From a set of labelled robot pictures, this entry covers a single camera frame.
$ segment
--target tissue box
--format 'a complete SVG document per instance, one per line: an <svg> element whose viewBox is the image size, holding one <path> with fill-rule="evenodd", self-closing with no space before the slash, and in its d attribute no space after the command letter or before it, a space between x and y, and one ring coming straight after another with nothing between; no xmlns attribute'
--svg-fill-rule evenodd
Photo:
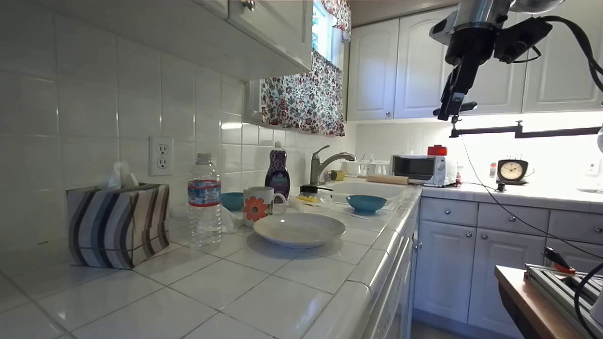
<svg viewBox="0 0 603 339"><path fill-rule="evenodd" d="M170 246L168 185L66 193L70 253L77 266L134 268Z"/></svg>

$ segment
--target soap dispenser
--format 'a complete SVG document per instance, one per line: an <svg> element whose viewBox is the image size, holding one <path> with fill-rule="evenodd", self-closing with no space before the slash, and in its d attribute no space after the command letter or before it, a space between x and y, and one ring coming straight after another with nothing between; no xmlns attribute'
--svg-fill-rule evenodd
<svg viewBox="0 0 603 339"><path fill-rule="evenodd" d="M272 187L272 189L275 189L275 193L289 198L290 178L289 178L289 172L285 170L285 163L287 163L287 153L281 148L281 144L277 142L275 149L270 153L270 168L266 174L264 187Z"/></svg>

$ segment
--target upper cabinet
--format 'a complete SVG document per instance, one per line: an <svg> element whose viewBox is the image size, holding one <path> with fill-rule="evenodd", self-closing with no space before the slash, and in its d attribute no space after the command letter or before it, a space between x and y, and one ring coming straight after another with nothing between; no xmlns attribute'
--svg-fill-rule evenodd
<svg viewBox="0 0 603 339"><path fill-rule="evenodd" d="M394 117L398 25L387 21L354 29L351 44L349 119Z"/></svg>
<svg viewBox="0 0 603 339"><path fill-rule="evenodd" d="M436 23L454 8L402 18L354 29L351 53L351 121L375 119L434 119L452 67L445 63L447 48L430 38ZM590 38L596 57L603 63L603 3L564 3L554 16L575 21ZM511 27L528 16L509 16ZM466 97L477 102L469 116L535 114L535 112L594 112L603 110L603 95L596 89L588 63L566 25L537 48L543 57L528 65L484 63Z"/></svg>
<svg viewBox="0 0 603 339"><path fill-rule="evenodd" d="M240 80L311 68L311 0L28 0Z"/></svg>
<svg viewBox="0 0 603 339"><path fill-rule="evenodd" d="M575 21L603 63L603 3L564 3L550 16ZM562 23L537 46L541 59L528 65L524 112L592 112L603 110L601 91L594 85L588 63L575 36Z"/></svg>
<svg viewBox="0 0 603 339"><path fill-rule="evenodd" d="M311 0L230 0L228 21L311 68Z"/></svg>

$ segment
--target clock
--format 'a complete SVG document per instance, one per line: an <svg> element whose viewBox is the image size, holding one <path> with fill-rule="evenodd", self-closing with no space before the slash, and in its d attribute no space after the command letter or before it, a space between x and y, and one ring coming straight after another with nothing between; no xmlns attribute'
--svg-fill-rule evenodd
<svg viewBox="0 0 603 339"><path fill-rule="evenodd" d="M528 163L518 159L498 161L498 180L505 185L524 185Z"/></svg>

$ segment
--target blue bowl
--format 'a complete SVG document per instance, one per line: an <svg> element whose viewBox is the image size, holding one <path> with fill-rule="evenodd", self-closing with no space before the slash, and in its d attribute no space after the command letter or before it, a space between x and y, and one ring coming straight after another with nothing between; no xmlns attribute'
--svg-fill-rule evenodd
<svg viewBox="0 0 603 339"><path fill-rule="evenodd" d="M224 195L221 195L221 204L228 212L241 212L243 210L243 193L224 193Z"/></svg>
<svg viewBox="0 0 603 339"><path fill-rule="evenodd" d="M375 215L387 200L381 197L364 197L364 195L353 195L347 198L347 202L354 208L356 215Z"/></svg>

